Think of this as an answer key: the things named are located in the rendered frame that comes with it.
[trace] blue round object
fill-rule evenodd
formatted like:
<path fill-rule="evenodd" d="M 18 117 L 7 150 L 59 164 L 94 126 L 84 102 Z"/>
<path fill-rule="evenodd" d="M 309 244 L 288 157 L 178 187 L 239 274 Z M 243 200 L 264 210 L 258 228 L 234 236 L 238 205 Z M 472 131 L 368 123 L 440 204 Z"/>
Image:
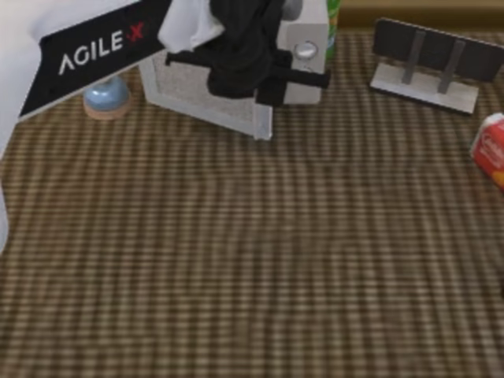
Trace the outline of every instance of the blue round object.
<path fill-rule="evenodd" d="M 105 83 L 96 84 L 84 92 L 86 105 L 99 112 L 119 109 L 128 100 L 128 86 L 119 76 L 115 76 Z"/>

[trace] red and white package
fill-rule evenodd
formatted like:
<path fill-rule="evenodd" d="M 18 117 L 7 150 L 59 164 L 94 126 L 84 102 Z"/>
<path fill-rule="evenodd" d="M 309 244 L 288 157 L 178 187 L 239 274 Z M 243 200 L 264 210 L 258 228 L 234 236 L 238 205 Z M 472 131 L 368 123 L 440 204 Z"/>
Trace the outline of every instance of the red and white package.
<path fill-rule="evenodd" d="M 472 159 L 504 190 L 504 114 L 489 116 L 472 144 Z"/>

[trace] green object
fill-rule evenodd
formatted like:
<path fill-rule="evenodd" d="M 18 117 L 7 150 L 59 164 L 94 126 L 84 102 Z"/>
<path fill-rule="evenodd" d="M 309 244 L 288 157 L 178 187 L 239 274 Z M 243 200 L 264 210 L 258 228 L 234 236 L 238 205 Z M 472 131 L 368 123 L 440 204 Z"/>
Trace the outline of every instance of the green object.
<path fill-rule="evenodd" d="M 331 59 L 335 55 L 336 32 L 338 30 L 339 6 L 341 0 L 328 0 L 329 13 L 329 44 L 326 54 L 327 59 Z"/>

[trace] checkered tablecloth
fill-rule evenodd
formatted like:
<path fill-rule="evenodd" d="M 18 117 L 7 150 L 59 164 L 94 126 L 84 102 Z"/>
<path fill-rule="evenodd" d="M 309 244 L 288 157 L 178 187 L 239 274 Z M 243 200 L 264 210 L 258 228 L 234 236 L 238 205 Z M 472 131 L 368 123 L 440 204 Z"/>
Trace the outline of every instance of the checkered tablecloth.
<path fill-rule="evenodd" d="M 503 377 L 504 197 L 469 147 L 504 76 L 460 116 L 369 91 L 371 44 L 342 32 L 272 142 L 147 105 L 136 71 L 123 120 L 19 124 L 0 377 Z"/>

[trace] red x letter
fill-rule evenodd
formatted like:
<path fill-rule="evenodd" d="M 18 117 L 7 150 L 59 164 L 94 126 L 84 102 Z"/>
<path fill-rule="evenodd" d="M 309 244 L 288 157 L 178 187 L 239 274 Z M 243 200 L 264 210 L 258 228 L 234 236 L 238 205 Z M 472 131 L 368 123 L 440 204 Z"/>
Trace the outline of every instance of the red x letter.
<path fill-rule="evenodd" d="M 137 39 L 143 38 L 143 22 L 140 22 L 138 25 L 132 25 L 129 28 L 132 30 L 132 33 L 126 35 L 126 38 L 128 38 L 130 41 L 134 42 Z"/>

